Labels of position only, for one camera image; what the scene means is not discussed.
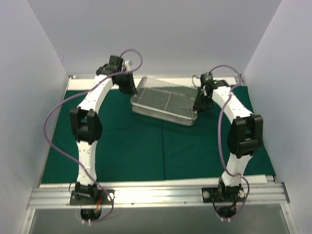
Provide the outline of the dark green surgical cloth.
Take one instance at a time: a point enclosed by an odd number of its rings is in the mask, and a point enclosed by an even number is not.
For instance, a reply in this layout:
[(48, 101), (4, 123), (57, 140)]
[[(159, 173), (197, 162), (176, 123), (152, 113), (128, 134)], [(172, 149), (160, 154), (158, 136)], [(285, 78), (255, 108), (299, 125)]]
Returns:
[[(132, 111), (130, 95), (112, 89), (98, 113), (103, 127), (96, 148), (100, 182), (160, 181), (219, 177), (223, 173), (217, 142), (220, 107), (199, 113), (194, 125), (183, 126)], [(53, 144), (78, 158), (69, 112), (83, 97), (62, 105)], [(78, 165), (50, 148), (42, 184), (69, 183)]]

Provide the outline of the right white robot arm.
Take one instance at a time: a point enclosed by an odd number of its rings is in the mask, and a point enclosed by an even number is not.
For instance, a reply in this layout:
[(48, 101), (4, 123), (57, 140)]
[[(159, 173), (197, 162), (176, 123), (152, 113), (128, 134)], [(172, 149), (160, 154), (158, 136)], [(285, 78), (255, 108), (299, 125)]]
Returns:
[[(224, 172), (216, 190), (217, 197), (228, 201), (234, 196), (233, 187), (241, 185), (246, 167), (259, 150), (263, 136), (263, 118), (246, 108), (233, 92), (233, 87), (222, 85), (221, 81), (204, 84), (198, 88), (194, 107), (206, 110), (217, 104), (221, 110), (218, 117), (217, 140)], [(224, 161), (221, 141), (222, 119), (226, 116), (231, 127), (227, 137), (230, 152), (228, 162)]]

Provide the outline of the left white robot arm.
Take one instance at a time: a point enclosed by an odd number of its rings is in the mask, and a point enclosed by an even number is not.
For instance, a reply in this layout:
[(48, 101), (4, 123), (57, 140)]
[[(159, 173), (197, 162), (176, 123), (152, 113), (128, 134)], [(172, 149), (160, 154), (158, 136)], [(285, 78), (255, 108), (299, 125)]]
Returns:
[(100, 191), (95, 181), (97, 180), (95, 159), (96, 146), (102, 135), (102, 125), (98, 117), (99, 109), (108, 92), (114, 85), (126, 94), (135, 94), (133, 74), (130, 73), (132, 62), (126, 60), (119, 67), (123, 72), (108, 78), (108, 72), (116, 72), (113, 64), (105, 64), (100, 67), (95, 76), (95, 89), (89, 91), (83, 101), (70, 110), (70, 122), (72, 133), (78, 147), (78, 177), (75, 184), (77, 197), (86, 204), (94, 204)]

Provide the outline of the surgical kit tray edge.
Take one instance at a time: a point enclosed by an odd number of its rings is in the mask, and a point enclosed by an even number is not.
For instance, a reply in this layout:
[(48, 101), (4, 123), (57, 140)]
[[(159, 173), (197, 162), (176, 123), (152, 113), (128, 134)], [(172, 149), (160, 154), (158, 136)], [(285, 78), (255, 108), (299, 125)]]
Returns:
[(159, 79), (143, 77), (131, 98), (133, 112), (164, 121), (192, 126), (197, 119), (194, 109), (197, 89)]

